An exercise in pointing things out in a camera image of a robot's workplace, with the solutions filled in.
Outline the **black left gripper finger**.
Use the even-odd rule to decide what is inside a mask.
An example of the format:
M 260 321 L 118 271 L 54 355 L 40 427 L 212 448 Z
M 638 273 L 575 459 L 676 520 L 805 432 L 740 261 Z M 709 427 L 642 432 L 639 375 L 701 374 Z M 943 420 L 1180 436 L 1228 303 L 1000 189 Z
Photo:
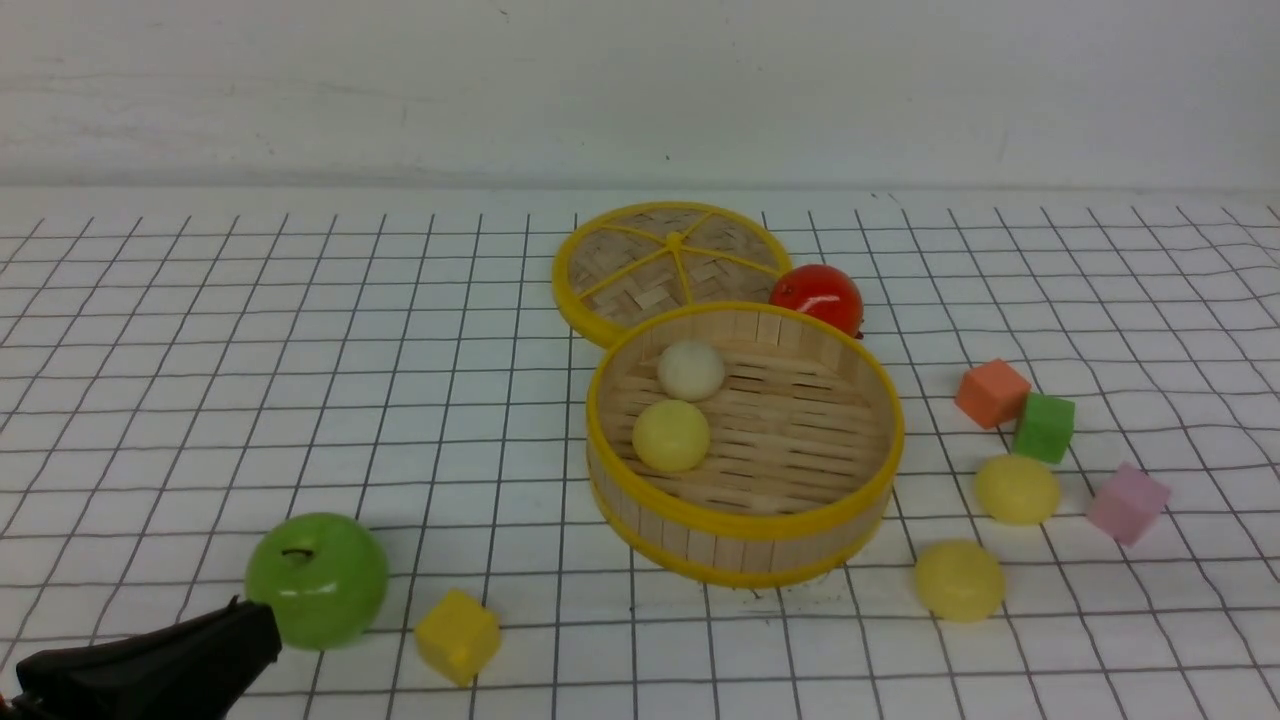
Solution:
M 224 719 L 283 650 L 273 610 L 225 607 L 155 632 L 20 660 L 8 719 Z

